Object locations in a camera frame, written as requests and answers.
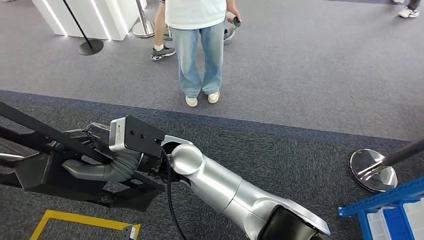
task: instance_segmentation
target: black bar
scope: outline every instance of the black bar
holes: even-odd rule
[[[14,169],[15,168],[15,161],[7,161],[7,160],[0,159],[0,166],[5,167],[5,168],[9,168],[9,169]]]
[[[34,149],[47,155],[50,155],[50,152],[54,150],[50,145],[46,144],[46,141],[40,140],[39,137],[34,137],[32,134],[20,134],[2,126],[0,126],[0,138],[17,143],[30,149]]]
[[[37,119],[26,115],[25,113],[0,101],[0,116],[3,116],[13,122],[20,124],[26,128],[34,130],[38,134],[48,137],[52,141],[56,141],[64,145],[66,148],[74,150],[77,153],[85,155],[102,164],[108,164],[111,159],[103,154],[89,148],[88,146],[68,137],[66,134],[38,121]]]
[[[388,155],[382,161],[384,166],[393,166],[402,162],[405,159],[408,159],[420,152],[424,151],[424,138],[418,141],[415,141],[402,149]]]
[[[20,189],[22,188],[21,184],[19,183],[19,179],[14,172],[6,175],[0,174],[0,185],[6,185]]]
[[[77,21],[77,18],[75,18],[74,13],[71,11],[71,8],[69,7],[68,3],[66,2],[66,0],[63,0],[63,2],[66,5],[66,8],[68,9],[69,13],[72,15],[73,20],[75,21],[76,25],[78,26],[79,30],[81,31],[82,35],[84,36],[85,41],[88,43],[88,45],[90,46],[90,48],[92,49],[93,46],[90,43],[90,40],[86,37],[86,35],[84,34],[83,29],[81,28],[80,24]]]

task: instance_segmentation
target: chrome stanchion base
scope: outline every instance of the chrome stanchion base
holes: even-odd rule
[[[371,192],[385,192],[398,185],[398,177],[391,166],[383,168],[375,174],[363,178],[363,170],[371,167],[385,157],[371,149],[360,149],[352,154],[349,170],[353,178],[365,189]]]
[[[170,29],[168,27],[165,28],[165,33],[163,34],[163,39],[171,41],[172,40],[172,34],[170,32]]]
[[[103,49],[103,42],[98,39],[89,40],[92,47],[88,42],[84,42],[79,46],[78,52],[81,55],[93,55],[100,52]]]
[[[143,24],[141,22],[137,22],[132,27],[132,33],[137,38],[150,38],[155,35],[155,27],[151,21],[146,21],[146,27],[147,29],[144,29]]]

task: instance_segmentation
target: cable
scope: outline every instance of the cable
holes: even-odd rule
[[[181,238],[183,240],[187,240],[186,236],[183,233],[183,230],[181,230],[180,225],[178,224],[177,221],[177,217],[175,216],[175,212],[174,212],[174,207],[172,204],[172,195],[171,195],[171,182],[172,182],[172,168],[171,168],[171,162],[170,159],[168,158],[167,152],[162,148],[162,156],[165,158],[166,160],[166,166],[168,168],[168,179],[167,179],[167,187],[166,187],[166,192],[168,195],[168,205],[169,205],[169,211],[171,212],[171,217],[173,222],[175,223],[176,228],[178,229],[179,234],[181,235]]]

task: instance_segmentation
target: white display counter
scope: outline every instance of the white display counter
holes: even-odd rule
[[[139,17],[139,0],[66,0],[89,39],[124,40]],[[32,0],[57,35],[82,37],[62,0]],[[140,0],[143,9],[146,0]]]

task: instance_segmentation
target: hand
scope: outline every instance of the hand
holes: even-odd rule
[[[240,22],[242,22],[242,16],[240,15],[239,10],[237,9],[235,4],[227,5],[226,11],[234,14]]]

